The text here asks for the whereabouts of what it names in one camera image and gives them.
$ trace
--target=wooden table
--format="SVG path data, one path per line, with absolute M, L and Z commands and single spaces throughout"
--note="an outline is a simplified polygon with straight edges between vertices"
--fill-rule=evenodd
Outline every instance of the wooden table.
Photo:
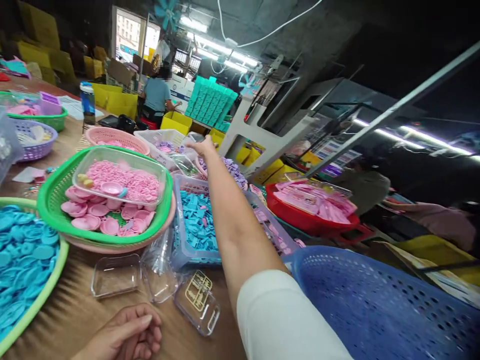
M 0 83 L 0 90 L 10 89 L 72 96 L 46 82 L 14 76 L 12 81 Z M 65 130 L 58 134 L 52 152 L 39 161 L 12 166 L 0 187 L 0 196 L 25 197 L 24 191 L 29 185 L 13 182 L 12 178 L 27 166 L 40 169 L 60 166 L 75 154 L 81 135 L 82 121 L 67 117 Z M 95 300 L 90 286 L 95 263 L 102 257 L 103 255 L 70 246 L 65 268 L 55 289 L 3 359 L 68 359 L 118 310 L 149 302 L 143 284 L 139 291 Z M 246 359 L 224 273 L 221 269 L 206 270 L 205 273 L 212 280 L 213 294 L 220 303 L 220 317 L 213 334 L 202 337 L 180 313 L 171 298 L 162 304 L 152 305 L 163 321 L 161 350 L 153 359 Z

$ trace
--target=white stand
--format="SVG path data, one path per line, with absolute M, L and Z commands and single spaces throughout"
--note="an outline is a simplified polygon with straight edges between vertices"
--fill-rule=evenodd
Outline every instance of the white stand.
M 266 109 L 265 106 L 256 104 L 247 122 L 244 122 L 251 103 L 251 98 L 245 96 L 242 98 L 225 138 L 218 149 L 220 156 L 236 159 L 246 139 L 252 140 L 265 148 L 265 152 L 251 166 L 242 171 L 249 181 L 252 181 L 285 151 L 301 140 L 315 122 L 313 117 L 299 115 L 298 119 L 294 119 L 296 124 L 289 132 L 283 136 L 277 136 L 257 125 Z

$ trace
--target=white sleeve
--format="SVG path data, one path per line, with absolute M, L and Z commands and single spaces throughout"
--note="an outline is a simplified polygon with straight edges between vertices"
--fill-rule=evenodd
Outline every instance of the white sleeve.
M 352 360 L 337 334 L 280 270 L 266 270 L 241 287 L 238 327 L 248 360 Z

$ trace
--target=water bottle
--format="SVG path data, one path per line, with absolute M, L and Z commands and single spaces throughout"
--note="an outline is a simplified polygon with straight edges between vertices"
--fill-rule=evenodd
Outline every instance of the water bottle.
M 91 83 L 80 83 L 80 100 L 84 125 L 95 125 L 95 94 Z

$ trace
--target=worker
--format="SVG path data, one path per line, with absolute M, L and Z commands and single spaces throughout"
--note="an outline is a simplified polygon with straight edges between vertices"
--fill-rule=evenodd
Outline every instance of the worker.
M 277 255 L 210 135 L 187 146 L 215 174 L 208 177 L 213 224 L 247 358 L 351 360 Z M 160 326 L 147 304 L 123 309 L 73 359 L 150 359 L 160 349 Z
M 472 218 L 480 214 L 478 202 L 463 201 L 453 207 L 425 202 L 398 204 L 385 200 L 383 203 L 389 208 L 405 212 L 405 216 L 463 251 L 470 252 L 474 247 L 477 230 Z
M 162 65 L 148 79 L 140 95 L 141 98 L 145 99 L 145 103 L 141 108 L 142 115 L 148 121 L 155 123 L 159 128 L 165 112 L 174 111 L 178 106 L 182 105 L 181 101 L 175 105 L 172 104 L 172 96 L 167 84 L 167 80 L 171 78 L 172 71 L 170 67 Z
M 344 169 L 330 181 L 352 192 L 349 200 L 356 205 L 358 216 L 380 204 L 389 194 L 390 180 L 379 172 L 382 163 L 382 159 L 374 156 L 361 157 L 352 162 L 351 169 Z

